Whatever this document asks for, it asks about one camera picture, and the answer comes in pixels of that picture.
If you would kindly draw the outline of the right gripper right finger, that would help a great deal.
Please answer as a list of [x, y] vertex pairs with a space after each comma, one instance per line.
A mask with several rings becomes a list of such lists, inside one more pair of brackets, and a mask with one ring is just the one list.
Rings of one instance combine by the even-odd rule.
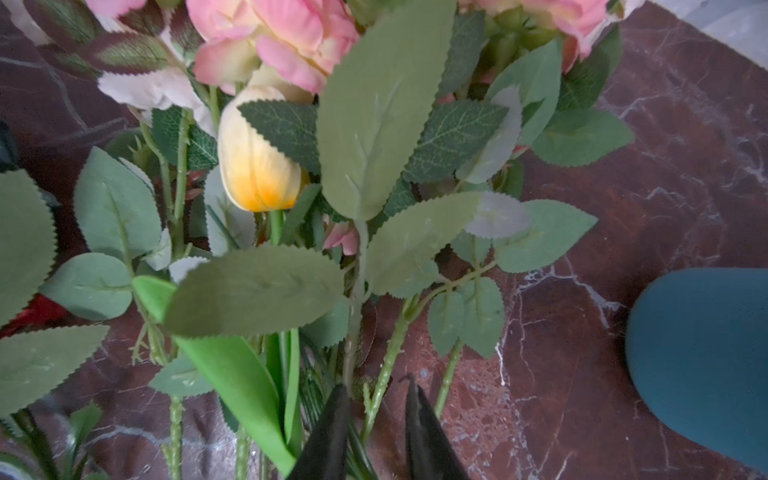
[[469, 480], [444, 430], [413, 376], [409, 382], [405, 410], [406, 457], [409, 476], [415, 480]]

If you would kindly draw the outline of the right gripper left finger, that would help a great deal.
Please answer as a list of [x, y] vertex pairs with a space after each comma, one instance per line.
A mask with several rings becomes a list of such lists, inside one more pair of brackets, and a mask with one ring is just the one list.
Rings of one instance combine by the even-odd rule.
[[347, 477], [349, 413], [347, 388], [337, 384], [287, 480], [344, 480]]

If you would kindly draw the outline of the red carnation stem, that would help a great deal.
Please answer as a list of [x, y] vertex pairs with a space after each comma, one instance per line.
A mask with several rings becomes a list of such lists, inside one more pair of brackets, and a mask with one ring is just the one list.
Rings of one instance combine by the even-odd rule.
[[26, 309], [1, 329], [1, 337], [54, 325], [67, 315], [67, 311], [48, 297], [37, 294]]

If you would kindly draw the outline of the pink peach rose stem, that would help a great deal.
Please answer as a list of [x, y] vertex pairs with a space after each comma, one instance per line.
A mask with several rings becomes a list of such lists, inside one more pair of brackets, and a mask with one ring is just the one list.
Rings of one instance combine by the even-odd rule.
[[1, 429], [37, 460], [3, 454], [1, 471], [21, 479], [82, 479], [81, 447], [101, 418], [95, 405], [70, 419], [58, 465], [29, 405], [57, 387], [106, 337], [106, 321], [136, 305], [139, 346], [163, 374], [191, 366], [168, 349], [159, 300], [191, 271], [255, 240], [256, 212], [238, 208], [219, 179], [218, 131], [227, 105], [248, 86], [288, 87], [307, 99], [357, 40], [339, 1], [11, 1], [20, 26], [117, 101], [152, 113], [139, 153], [159, 163], [153, 181], [138, 156], [97, 151], [80, 185], [78, 220], [89, 252], [54, 264], [57, 239], [43, 193], [1, 143], [1, 321], [39, 294], [90, 319], [1, 340]]

